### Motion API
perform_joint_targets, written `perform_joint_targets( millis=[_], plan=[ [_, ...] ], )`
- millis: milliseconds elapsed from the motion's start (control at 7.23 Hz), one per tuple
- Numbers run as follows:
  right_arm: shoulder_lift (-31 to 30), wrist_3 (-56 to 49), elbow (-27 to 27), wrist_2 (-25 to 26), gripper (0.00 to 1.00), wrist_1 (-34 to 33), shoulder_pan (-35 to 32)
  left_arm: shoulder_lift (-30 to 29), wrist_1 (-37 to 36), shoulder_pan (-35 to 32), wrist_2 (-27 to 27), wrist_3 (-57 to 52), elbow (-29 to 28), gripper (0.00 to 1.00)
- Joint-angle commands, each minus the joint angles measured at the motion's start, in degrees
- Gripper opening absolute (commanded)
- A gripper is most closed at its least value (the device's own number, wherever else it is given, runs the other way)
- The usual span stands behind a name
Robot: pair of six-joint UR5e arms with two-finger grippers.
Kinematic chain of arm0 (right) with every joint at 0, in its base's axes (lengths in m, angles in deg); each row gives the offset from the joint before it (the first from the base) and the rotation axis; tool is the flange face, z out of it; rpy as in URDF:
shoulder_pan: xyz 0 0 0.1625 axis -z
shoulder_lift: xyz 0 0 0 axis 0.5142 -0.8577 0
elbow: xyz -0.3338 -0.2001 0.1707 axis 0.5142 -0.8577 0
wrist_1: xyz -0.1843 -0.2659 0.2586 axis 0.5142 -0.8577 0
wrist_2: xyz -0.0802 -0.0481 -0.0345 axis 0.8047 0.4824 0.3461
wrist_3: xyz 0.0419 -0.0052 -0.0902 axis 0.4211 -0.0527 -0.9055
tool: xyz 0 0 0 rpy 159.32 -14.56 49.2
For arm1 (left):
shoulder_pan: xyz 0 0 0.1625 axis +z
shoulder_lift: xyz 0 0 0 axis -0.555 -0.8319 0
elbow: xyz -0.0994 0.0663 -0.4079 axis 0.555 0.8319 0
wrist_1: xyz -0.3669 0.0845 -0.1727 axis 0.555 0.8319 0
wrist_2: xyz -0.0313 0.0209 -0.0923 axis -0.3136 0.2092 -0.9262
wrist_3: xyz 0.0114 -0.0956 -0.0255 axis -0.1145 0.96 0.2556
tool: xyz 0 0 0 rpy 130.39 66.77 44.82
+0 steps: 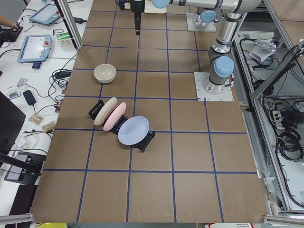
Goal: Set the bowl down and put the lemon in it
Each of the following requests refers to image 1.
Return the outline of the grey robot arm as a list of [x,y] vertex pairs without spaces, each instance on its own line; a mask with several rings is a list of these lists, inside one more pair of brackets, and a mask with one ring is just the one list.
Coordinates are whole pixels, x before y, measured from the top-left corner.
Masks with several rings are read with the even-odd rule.
[[[170,0],[153,0],[152,4],[154,7],[161,9],[165,8],[170,4]],[[141,31],[141,14],[145,10],[145,1],[144,0],[119,0],[117,4],[119,5],[120,10],[124,10],[126,3],[130,4],[130,9],[134,13],[134,23],[135,23],[135,33],[140,35]],[[199,12],[197,10],[197,15],[194,17],[194,24],[207,25],[213,22],[216,19],[216,13],[213,10],[203,10]]]
[[211,73],[203,82],[206,92],[217,95],[222,92],[227,78],[234,70],[234,62],[228,57],[228,53],[235,34],[246,14],[259,6],[260,2],[259,0],[153,0],[152,4],[159,9],[173,4],[225,10],[217,38],[208,50]]

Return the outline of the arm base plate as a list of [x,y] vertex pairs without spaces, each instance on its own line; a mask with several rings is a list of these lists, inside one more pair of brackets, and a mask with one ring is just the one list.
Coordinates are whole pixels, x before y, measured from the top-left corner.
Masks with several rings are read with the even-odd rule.
[[204,23],[197,13],[186,13],[188,31],[195,32],[216,32],[215,22]]
[[198,101],[233,102],[232,86],[227,79],[223,85],[209,80],[209,72],[195,72],[195,87]]

